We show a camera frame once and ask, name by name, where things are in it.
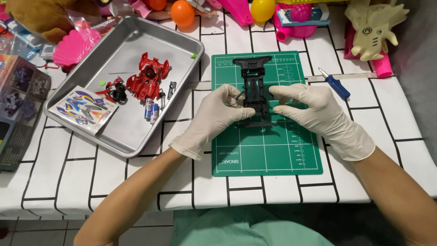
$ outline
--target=screwdriver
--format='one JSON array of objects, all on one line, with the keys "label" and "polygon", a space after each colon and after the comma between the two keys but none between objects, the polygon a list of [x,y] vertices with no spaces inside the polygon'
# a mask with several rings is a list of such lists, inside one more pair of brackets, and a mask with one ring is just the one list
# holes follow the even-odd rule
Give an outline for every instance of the screwdriver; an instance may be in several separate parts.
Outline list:
[{"label": "screwdriver", "polygon": [[325,81],[332,87],[332,89],[337,92],[337,94],[341,97],[341,99],[346,100],[350,97],[350,93],[343,87],[338,80],[336,80],[332,75],[328,75],[323,69],[319,67],[320,72],[322,73]]}]

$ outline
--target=forearm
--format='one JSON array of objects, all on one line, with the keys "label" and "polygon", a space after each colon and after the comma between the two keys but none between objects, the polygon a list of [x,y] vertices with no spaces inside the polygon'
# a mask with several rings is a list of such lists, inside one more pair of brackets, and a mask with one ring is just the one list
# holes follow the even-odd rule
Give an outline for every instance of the forearm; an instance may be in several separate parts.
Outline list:
[{"label": "forearm", "polygon": [[435,245],[437,205],[411,176],[378,147],[354,167],[381,213],[407,243]]},{"label": "forearm", "polygon": [[94,246],[117,242],[119,236],[142,216],[186,158],[169,148],[132,174],[97,207],[78,232],[74,245]]}]

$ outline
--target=green shirt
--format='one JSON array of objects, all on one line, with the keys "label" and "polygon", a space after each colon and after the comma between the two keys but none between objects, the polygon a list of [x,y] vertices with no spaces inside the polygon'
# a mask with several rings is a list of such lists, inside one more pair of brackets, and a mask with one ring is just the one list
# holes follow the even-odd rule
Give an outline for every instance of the green shirt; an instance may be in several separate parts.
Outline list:
[{"label": "green shirt", "polygon": [[319,233],[258,205],[175,211],[170,245],[333,246]]}]

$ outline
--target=white tablecloth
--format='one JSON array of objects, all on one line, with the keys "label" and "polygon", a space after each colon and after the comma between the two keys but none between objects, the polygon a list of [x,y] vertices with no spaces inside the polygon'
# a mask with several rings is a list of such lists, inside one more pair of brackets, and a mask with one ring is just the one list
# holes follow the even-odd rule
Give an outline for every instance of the white tablecloth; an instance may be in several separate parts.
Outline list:
[{"label": "white tablecloth", "polygon": [[[360,123],[376,144],[401,165],[432,197],[437,198],[437,167],[431,159],[406,97],[396,77],[366,78],[370,64],[343,59],[345,7],[330,6],[331,24],[319,27],[306,40],[279,43],[275,28],[240,27],[230,14],[220,18],[195,18],[189,30],[181,30],[205,45],[200,70],[190,81],[211,79],[210,57],[224,53],[299,51],[306,77],[357,74],[341,80],[350,100],[338,101],[347,115]],[[175,28],[166,21],[163,25]],[[35,58],[32,62],[43,65]],[[65,78],[61,70],[47,69],[55,89]],[[310,78],[311,85],[328,86]],[[183,88],[165,122],[143,155],[127,160],[84,139],[42,115],[31,145],[15,173],[0,173],[0,219],[83,218],[121,182],[162,151],[182,133],[194,117],[211,83],[192,82]],[[149,210],[175,210],[243,204],[300,202],[369,202],[370,198],[352,166],[341,160],[319,137],[322,175],[212,177],[211,146],[201,161],[188,159],[152,202]]]}]

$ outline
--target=person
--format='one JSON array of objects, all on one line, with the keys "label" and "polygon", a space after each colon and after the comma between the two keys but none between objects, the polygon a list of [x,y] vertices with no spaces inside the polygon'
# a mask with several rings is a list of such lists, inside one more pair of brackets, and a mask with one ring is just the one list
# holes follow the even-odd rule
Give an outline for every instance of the person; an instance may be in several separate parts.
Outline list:
[{"label": "person", "polygon": [[[346,116],[330,88],[293,84],[269,90],[279,100],[275,113],[320,134],[342,159],[351,162],[368,194],[406,245],[437,245],[437,205],[433,199],[375,146],[362,126]],[[255,114],[254,109],[236,103],[239,93],[224,84],[203,98],[187,130],[102,201],[77,233],[74,245],[117,245],[118,238],[142,216],[187,157],[200,160],[207,142],[233,122]],[[291,99],[308,108],[286,105]],[[171,245],[332,245],[319,233],[278,220],[261,206],[214,208],[186,217],[178,214]]]}]

